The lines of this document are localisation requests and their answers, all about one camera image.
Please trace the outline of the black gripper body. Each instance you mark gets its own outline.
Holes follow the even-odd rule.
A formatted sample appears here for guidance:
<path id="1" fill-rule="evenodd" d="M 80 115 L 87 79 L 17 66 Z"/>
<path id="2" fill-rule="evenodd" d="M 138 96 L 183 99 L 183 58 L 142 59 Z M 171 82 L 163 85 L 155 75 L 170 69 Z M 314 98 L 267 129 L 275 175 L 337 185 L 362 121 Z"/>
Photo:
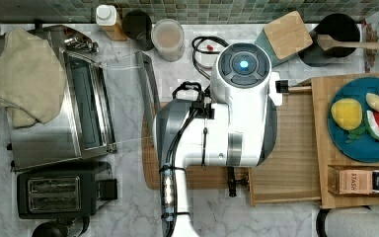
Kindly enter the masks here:
<path id="1" fill-rule="evenodd" d="M 248 178 L 245 177 L 243 179 L 237 180 L 235 176 L 235 168 L 228 167 L 227 168 L 227 185 L 229 190 L 229 197 L 235 198 L 237 196 L 237 186 L 240 185 L 242 187 L 248 186 Z"/>

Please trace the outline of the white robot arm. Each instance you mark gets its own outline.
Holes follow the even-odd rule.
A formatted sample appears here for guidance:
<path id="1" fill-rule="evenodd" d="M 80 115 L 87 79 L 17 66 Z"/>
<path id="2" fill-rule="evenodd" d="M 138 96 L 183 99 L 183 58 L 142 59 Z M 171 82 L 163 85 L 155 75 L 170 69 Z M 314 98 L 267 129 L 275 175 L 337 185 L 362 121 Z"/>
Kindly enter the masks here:
<path id="1" fill-rule="evenodd" d="M 265 51 L 234 43 L 217 56 L 211 71 L 210 98 L 199 84 L 193 101 L 175 97 L 154 118 L 159 161 L 163 237 L 196 237 L 190 220 L 186 168 L 256 167 L 271 153 L 277 137 L 278 75 Z"/>

